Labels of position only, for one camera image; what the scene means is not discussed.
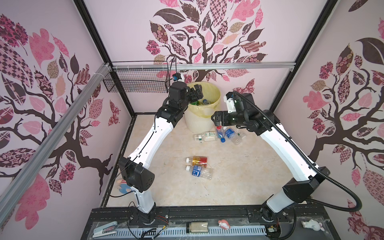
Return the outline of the striped plush doll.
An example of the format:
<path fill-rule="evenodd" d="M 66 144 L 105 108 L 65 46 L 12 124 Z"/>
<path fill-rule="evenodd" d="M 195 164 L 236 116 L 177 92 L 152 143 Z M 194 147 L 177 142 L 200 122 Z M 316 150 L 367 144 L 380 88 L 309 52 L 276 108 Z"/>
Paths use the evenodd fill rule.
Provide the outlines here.
<path fill-rule="evenodd" d="M 127 182 L 123 179 L 117 181 L 117 188 L 123 195 L 129 193 L 132 190 L 131 187 L 128 186 Z"/>

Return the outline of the pink white small toy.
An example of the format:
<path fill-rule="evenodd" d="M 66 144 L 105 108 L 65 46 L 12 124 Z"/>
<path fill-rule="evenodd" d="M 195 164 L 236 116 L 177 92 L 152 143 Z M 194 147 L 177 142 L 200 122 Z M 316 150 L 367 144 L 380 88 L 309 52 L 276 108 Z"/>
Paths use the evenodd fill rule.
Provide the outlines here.
<path fill-rule="evenodd" d="M 231 228 L 230 224 L 226 220 L 219 220 L 218 225 L 223 230 L 229 230 Z"/>

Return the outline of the white bin with yellow bag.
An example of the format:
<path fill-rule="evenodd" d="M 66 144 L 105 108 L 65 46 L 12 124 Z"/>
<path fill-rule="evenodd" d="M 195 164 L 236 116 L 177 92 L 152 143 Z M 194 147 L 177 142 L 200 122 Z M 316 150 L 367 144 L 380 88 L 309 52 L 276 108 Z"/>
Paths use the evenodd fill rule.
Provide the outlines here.
<path fill-rule="evenodd" d="M 201 100 L 198 100 L 198 106 L 189 104 L 188 109 L 185 111 L 185 121 L 191 132 L 201 134 L 210 131 L 215 126 L 211 116 L 220 110 L 221 91 L 217 86 L 208 82 L 189 83 L 187 86 L 192 88 L 197 84 L 202 86 L 204 96 Z M 210 101 L 211 104 L 203 105 L 204 99 Z"/>

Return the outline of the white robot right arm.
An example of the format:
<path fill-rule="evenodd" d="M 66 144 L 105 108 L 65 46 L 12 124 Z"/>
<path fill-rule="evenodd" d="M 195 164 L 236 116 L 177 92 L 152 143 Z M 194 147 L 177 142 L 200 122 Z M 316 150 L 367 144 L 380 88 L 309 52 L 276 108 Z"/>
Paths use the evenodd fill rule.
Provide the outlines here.
<path fill-rule="evenodd" d="M 299 204 L 308 199 L 325 180 L 323 174 L 329 170 L 319 167 L 305 154 L 293 147 L 292 138 L 287 134 L 280 120 L 269 110 L 261 111 L 251 94 L 229 92 L 224 96 L 226 111 L 216 111 L 211 119 L 216 126 L 236 126 L 255 133 L 267 142 L 283 160 L 293 175 L 282 189 L 269 197 L 262 205 L 265 219 L 280 213 L 286 207 Z"/>

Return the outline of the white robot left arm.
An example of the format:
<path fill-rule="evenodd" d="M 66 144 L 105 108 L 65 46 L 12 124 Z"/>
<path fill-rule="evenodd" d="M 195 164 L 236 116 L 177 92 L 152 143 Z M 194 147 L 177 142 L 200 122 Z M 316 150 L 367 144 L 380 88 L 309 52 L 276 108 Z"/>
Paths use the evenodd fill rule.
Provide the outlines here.
<path fill-rule="evenodd" d="M 155 174 L 149 167 L 157 150 L 181 120 L 188 105 L 202 98 L 201 85 L 188 87 L 184 82 L 174 82 L 170 86 L 169 96 L 155 113 L 154 123 L 147 135 L 127 158 L 120 158 L 121 175 L 135 193 L 139 211 L 142 213 L 149 214 L 155 208 L 155 201 L 150 191 Z"/>

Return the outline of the white plush toy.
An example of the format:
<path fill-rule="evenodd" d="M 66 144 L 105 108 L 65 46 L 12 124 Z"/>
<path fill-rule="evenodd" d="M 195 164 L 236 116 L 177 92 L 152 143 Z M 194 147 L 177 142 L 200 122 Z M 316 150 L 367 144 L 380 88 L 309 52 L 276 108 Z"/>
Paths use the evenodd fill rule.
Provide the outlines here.
<path fill-rule="evenodd" d="M 316 232 L 318 232 L 318 231 L 324 232 L 325 231 L 323 224 L 316 221 L 316 220 L 302 221 L 302 226 L 305 229 L 312 229 Z"/>

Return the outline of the beige rectangular box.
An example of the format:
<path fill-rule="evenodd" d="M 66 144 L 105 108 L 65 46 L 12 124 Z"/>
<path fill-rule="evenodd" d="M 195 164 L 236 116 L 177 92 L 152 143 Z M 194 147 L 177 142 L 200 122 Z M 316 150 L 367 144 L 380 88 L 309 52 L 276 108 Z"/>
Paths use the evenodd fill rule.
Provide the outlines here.
<path fill-rule="evenodd" d="M 202 234 L 208 232 L 208 222 L 189 222 L 186 224 L 187 234 Z"/>

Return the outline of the blue label bottle white cap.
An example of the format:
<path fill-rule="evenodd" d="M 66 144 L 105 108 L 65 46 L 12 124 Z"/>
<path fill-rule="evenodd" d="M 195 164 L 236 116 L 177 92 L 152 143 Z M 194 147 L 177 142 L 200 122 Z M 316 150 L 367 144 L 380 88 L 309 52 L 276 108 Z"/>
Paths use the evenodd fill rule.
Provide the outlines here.
<path fill-rule="evenodd" d="M 205 168 L 202 166 L 194 165 L 194 166 L 186 166 L 186 171 L 191 173 L 192 176 L 197 178 L 204 178 L 207 180 L 211 180 L 213 177 L 213 170 L 210 168 Z"/>

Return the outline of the red yellow label bottle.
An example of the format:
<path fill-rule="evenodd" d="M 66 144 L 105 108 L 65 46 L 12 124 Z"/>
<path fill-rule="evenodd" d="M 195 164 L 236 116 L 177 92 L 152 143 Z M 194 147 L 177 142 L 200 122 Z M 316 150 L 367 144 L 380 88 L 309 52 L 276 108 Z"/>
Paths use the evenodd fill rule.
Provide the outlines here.
<path fill-rule="evenodd" d="M 186 163 L 191 166 L 201 166 L 206 168 L 208 166 L 208 158 L 203 156 L 193 156 L 186 158 Z"/>

